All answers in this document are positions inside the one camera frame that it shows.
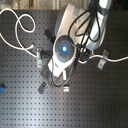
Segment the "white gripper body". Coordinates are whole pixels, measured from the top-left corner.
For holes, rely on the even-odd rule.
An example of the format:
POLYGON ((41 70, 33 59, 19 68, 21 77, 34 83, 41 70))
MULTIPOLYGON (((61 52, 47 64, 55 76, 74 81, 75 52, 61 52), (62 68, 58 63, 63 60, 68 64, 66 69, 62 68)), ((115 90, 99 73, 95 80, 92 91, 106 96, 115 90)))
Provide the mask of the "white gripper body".
POLYGON ((40 75, 42 76, 43 81, 46 83, 46 78, 48 78, 50 81, 52 81, 55 87, 63 87, 73 75, 76 65, 77 60, 61 62, 57 59, 51 58, 41 70, 40 75))

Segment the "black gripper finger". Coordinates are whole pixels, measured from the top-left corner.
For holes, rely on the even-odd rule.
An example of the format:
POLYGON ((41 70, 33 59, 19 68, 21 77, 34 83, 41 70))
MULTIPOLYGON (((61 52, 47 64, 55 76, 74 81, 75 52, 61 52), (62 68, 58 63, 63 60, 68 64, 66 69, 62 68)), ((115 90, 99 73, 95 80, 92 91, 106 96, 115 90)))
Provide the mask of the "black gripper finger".
POLYGON ((51 87, 51 88, 54 88, 55 86, 53 85, 52 81, 50 81, 48 78, 46 78, 46 81, 48 83, 48 85, 51 87))
POLYGON ((38 92, 44 92, 46 86, 47 86, 47 83, 45 81, 43 81, 38 88, 38 92))

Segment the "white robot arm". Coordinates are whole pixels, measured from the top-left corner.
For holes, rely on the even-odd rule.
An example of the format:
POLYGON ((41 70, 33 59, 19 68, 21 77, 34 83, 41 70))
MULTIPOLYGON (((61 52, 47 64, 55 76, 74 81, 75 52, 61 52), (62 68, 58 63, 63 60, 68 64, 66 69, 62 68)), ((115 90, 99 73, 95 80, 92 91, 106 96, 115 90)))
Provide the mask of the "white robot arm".
POLYGON ((41 71, 42 94, 48 86, 63 87, 70 80, 83 53, 99 48, 103 42, 112 0, 94 0, 80 9, 67 4, 57 17, 50 61, 41 71))

